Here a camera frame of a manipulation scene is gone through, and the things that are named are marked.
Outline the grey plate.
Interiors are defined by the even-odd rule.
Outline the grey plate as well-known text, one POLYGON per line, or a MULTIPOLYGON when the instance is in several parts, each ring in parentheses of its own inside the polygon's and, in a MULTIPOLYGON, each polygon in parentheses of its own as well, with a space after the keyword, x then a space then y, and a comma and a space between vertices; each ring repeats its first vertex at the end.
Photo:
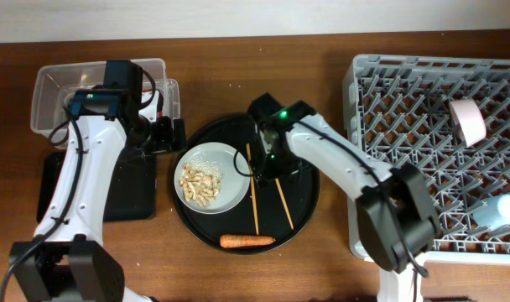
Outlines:
POLYGON ((247 161, 232 146, 217 142, 203 143, 180 157, 174 172, 174 188, 180 204, 185 208, 200 214, 221 214, 239 204, 247 193, 250 186, 248 172, 247 161), (186 163, 208 163, 221 172, 221 193, 207 208, 200 208, 195 202, 186 201, 182 195, 178 180, 181 168, 186 163))

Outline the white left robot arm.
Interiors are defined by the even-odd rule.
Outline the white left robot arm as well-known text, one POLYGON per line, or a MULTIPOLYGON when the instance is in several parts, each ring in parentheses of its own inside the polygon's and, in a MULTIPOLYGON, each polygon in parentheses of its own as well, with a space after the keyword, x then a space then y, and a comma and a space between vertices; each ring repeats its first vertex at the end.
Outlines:
POLYGON ((127 287, 103 246, 107 197, 122 151, 141 158, 185 149, 185 123, 151 114, 159 103, 140 89, 80 89, 64 108, 67 150, 55 192, 30 242, 15 242, 0 285, 16 278, 28 301, 145 301, 127 287))

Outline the food scraps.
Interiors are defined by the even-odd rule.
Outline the food scraps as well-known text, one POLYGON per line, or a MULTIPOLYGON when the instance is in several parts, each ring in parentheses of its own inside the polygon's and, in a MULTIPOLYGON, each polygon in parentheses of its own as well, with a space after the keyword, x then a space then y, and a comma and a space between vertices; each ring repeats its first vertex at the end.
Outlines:
POLYGON ((221 172, 208 163, 186 163, 181 168, 178 184, 186 201, 207 208, 221 193, 221 172))

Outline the pink bowl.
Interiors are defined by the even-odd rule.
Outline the pink bowl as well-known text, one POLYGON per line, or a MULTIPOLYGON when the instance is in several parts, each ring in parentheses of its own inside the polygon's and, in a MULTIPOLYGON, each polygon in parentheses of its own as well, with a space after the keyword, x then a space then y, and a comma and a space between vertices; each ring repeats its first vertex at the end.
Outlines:
POLYGON ((472 99, 449 103, 450 115, 458 127, 458 135, 467 147, 480 142, 487 135, 487 128, 478 105, 472 99))

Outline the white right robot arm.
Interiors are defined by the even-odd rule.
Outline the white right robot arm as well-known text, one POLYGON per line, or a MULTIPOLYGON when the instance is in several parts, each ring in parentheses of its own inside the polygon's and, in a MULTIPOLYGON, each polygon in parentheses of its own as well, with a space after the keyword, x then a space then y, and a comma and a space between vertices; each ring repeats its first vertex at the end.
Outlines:
POLYGON ((429 277, 424 263, 441 229, 421 171, 365 153, 306 102, 284 107, 265 94, 247 113, 261 147, 255 177, 277 179, 312 164, 355 204, 359 242, 380 269, 377 300, 423 300, 420 285, 429 277))

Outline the light blue cup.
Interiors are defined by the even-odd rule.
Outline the light blue cup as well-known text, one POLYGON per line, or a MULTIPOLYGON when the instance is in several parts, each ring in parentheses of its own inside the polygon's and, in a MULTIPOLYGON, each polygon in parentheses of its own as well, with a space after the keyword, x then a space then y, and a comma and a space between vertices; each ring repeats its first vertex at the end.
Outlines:
POLYGON ((472 214, 479 227, 489 231, 510 225, 510 195, 498 195, 481 202, 481 207, 472 214))

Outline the wooden chopstick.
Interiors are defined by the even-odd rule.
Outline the wooden chopstick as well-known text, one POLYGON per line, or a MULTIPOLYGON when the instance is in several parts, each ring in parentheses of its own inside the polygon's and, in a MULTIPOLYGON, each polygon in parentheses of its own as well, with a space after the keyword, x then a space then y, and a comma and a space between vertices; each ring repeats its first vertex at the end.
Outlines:
POLYGON ((291 217, 290 212, 289 212, 289 207, 288 207, 287 201, 286 201, 285 196, 284 196, 282 185, 281 185, 281 183, 280 183, 278 178, 275 179, 275 184, 276 184, 276 187, 277 187, 280 199, 282 201, 282 204, 283 204, 283 207, 284 207, 284 211, 285 211, 285 214, 286 214, 288 222, 289 222, 290 229, 294 230, 294 223, 293 223, 292 217, 291 217))
POLYGON ((257 198, 256 198, 256 189, 255 189, 255 180, 253 177, 253 172, 251 168, 251 148, 250 143, 246 144, 246 151, 247 151, 247 162, 248 162, 248 168, 249 168, 249 174, 250 174, 250 189, 251 189, 251 197, 252 197, 252 213, 253 213, 253 219, 254 219, 254 225, 255 225, 255 231, 256 235, 259 235, 259 224, 258 224, 258 206, 257 206, 257 198))

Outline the orange carrot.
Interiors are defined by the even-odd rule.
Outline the orange carrot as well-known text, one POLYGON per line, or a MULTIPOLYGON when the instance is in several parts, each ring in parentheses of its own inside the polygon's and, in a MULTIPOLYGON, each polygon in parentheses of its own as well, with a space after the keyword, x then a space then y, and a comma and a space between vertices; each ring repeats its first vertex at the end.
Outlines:
POLYGON ((220 238, 220 245, 224 248, 260 247, 271 245, 274 242, 275 239, 273 237, 260 235, 226 234, 220 238))

